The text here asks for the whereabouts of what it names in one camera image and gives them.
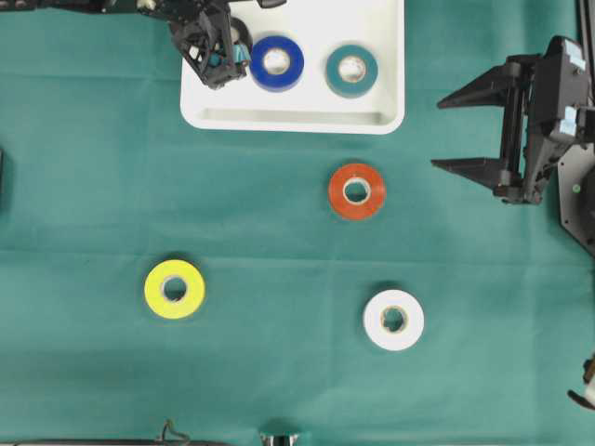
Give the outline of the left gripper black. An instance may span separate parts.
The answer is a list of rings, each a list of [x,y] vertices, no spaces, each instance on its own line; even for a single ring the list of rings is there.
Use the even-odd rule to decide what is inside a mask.
[[[211,89],[246,77],[250,50],[231,39],[231,8],[227,1],[174,1],[169,19],[178,52],[199,80]]]

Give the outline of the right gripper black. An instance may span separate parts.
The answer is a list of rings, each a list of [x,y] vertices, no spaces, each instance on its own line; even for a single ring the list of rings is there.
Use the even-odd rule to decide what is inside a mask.
[[[530,106],[536,63],[509,60],[480,75],[437,103],[439,109],[505,106],[506,127],[513,142],[504,158],[431,160],[448,173],[489,189],[505,203],[539,204],[553,168],[574,142],[545,137],[530,126]]]

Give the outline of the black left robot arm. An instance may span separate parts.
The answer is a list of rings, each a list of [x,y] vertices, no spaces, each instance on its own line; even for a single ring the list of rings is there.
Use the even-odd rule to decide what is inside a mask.
[[[174,47],[203,85],[218,90],[246,77],[253,38],[245,23],[231,14],[228,1],[218,0],[80,0],[3,1],[1,11],[54,8],[82,14],[140,14],[164,21]]]

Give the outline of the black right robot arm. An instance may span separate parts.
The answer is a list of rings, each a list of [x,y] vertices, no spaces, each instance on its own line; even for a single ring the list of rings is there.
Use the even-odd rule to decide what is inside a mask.
[[[586,62],[563,53],[509,57],[439,101],[441,109],[503,110],[496,158],[433,160],[504,203],[539,204],[559,176],[561,223],[594,251],[594,102]]]

